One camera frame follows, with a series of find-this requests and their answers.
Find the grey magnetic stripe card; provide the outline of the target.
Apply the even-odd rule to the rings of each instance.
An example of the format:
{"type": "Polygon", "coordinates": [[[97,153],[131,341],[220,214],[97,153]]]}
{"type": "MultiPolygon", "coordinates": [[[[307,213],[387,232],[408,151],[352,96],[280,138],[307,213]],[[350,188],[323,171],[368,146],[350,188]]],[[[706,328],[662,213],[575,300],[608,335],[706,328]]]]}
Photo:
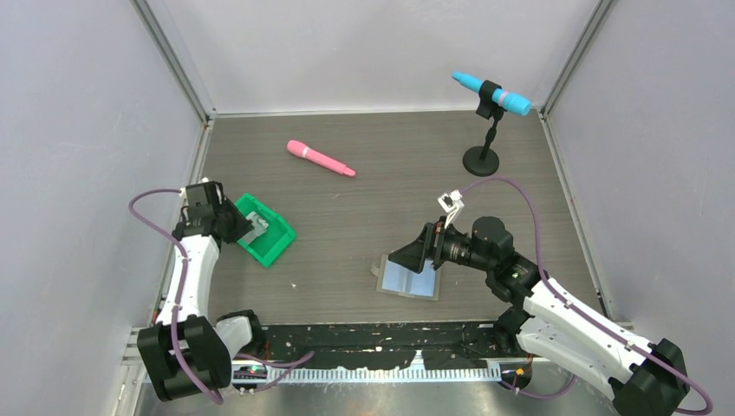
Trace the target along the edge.
{"type": "Polygon", "coordinates": [[[246,216],[246,219],[250,221],[252,229],[243,235],[240,242],[242,244],[249,245],[267,231],[269,224],[255,211],[250,212],[246,216]]]}

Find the grey card holder wallet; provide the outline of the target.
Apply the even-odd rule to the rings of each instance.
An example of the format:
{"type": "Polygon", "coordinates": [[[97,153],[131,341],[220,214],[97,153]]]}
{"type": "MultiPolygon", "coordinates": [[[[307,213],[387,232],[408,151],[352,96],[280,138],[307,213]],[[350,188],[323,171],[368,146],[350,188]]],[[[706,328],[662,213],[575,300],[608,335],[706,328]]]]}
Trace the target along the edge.
{"type": "Polygon", "coordinates": [[[430,260],[425,261],[420,273],[415,273],[384,255],[371,265],[370,271],[377,278],[377,292],[427,301],[439,299],[440,270],[434,270],[430,260]]]}

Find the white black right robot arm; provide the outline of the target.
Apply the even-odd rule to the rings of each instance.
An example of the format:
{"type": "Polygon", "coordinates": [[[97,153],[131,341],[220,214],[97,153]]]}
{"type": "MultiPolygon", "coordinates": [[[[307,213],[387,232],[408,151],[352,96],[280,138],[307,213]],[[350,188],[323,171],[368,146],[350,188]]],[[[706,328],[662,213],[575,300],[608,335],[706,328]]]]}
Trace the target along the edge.
{"type": "Polygon", "coordinates": [[[610,399],[620,415],[676,412],[690,391],[671,373],[686,371],[678,346],[667,339],[652,343],[580,302],[516,252],[499,218],[481,217],[469,233],[445,221],[425,224],[388,261],[414,273],[445,262],[484,272],[492,294],[510,304],[493,325],[500,352],[554,362],[610,399]]]}

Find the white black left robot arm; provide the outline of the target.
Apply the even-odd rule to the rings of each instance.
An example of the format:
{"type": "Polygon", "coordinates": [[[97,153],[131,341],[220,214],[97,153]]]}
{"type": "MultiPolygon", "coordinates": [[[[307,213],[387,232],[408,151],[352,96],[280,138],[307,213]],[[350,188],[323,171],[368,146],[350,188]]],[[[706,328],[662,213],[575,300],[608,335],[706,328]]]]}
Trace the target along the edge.
{"type": "Polygon", "coordinates": [[[264,351],[266,337],[254,328],[257,317],[251,310],[210,322],[212,275],[223,245],[238,242],[256,226],[225,196],[217,181],[201,179],[175,190],[182,205],[172,231],[136,210],[136,202],[152,194],[135,196],[128,209],[172,242],[177,262],[163,307],[154,324],[139,332],[137,349],[159,400],[203,393],[220,405],[224,401],[220,391],[231,382],[234,357],[240,353],[246,359],[257,358],[264,351]]]}

